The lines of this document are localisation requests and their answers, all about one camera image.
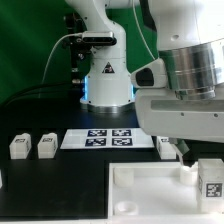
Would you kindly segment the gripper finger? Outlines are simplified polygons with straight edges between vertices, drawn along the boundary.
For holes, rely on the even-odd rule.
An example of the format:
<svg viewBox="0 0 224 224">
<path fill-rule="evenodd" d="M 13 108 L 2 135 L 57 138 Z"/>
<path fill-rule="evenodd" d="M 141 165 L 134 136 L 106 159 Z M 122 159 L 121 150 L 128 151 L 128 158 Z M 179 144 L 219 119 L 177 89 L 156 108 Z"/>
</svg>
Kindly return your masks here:
<svg viewBox="0 0 224 224">
<path fill-rule="evenodd" d="M 169 139 L 172 148 L 174 149 L 179 162 L 183 166 L 192 167 L 195 164 L 196 159 L 194 158 L 192 150 L 188 147 L 183 139 L 170 138 Z"/>
</svg>

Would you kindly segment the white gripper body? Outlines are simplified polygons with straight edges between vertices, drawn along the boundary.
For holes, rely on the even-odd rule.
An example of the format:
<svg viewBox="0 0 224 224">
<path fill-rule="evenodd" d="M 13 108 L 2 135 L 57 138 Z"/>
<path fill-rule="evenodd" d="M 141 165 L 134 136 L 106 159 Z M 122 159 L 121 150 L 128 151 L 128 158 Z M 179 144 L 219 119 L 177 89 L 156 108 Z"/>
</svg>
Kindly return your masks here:
<svg viewBox="0 0 224 224">
<path fill-rule="evenodd" d="M 178 100 L 167 89 L 139 89 L 135 108 L 147 135 L 224 143 L 224 88 L 210 100 Z"/>
</svg>

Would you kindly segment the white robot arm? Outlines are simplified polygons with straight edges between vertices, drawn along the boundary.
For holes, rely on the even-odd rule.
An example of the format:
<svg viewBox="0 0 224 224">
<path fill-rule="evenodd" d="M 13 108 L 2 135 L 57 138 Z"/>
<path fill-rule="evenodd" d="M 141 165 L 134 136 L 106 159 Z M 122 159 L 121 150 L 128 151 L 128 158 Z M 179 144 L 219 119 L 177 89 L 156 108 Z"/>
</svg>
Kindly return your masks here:
<svg viewBox="0 0 224 224">
<path fill-rule="evenodd" d="M 152 136 L 224 143 L 224 0 L 65 0 L 83 19 L 92 54 L 88 109 L 136 109 Z M 129 72 L 126 33 L 107 10 L 140 8 L 158 54 Z"/>
</svg>

